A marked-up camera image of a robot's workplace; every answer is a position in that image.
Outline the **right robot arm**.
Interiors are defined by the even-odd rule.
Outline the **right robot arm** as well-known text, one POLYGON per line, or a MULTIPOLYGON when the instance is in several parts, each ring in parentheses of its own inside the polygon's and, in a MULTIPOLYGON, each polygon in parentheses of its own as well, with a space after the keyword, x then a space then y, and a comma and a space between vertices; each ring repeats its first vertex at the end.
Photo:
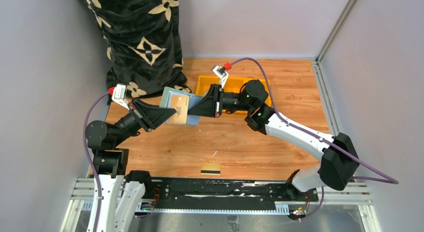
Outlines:
POLYGON ((245 83, 240 93, 225 92, 220 85, 212 84, 188 114, 217 118, 223 111, 245 111, 245 121, 252 130, 288 141, 320 162, 318 166, 294 171, 287 180, 289 192, 306 192, 323 186, 344 190, 359 167, 351 138, 344 133, 336 136, 322 133, 290 120, 268 106, 267 98, 268 92, 259 80, 245 83))

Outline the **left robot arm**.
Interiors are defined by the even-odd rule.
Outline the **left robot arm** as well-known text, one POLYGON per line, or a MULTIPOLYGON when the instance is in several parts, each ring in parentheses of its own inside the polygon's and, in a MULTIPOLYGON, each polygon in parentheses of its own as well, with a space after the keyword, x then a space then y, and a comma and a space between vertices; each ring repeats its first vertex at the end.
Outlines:
POLYGON ((88 232, 128 231, 139 201, 152 191, 152 180, 147 171, 130 171, 127 175, 129 150, 118 146, 138 136, 141 129, 151 132, 175 113, 173 108, 134 99, 128 105, 128 114, 114 124, 95 120, 86 125, 84 146, 92 150, 94 174, 88 232))

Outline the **green card holder wallet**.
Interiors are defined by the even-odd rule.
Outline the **green card holder wallet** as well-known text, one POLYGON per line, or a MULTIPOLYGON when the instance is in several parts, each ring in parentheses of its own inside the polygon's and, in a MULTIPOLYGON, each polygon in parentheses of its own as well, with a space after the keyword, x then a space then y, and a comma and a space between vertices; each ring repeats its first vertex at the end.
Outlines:
POLYGON ((176 113, 166 120, 168 124, 197 126, 200 116, 189 115, 188 110, 193 108, 200 100, 201 96, 182 92, 170 87, 166 87, 160 101, 161 108, 175 109, 176 113))

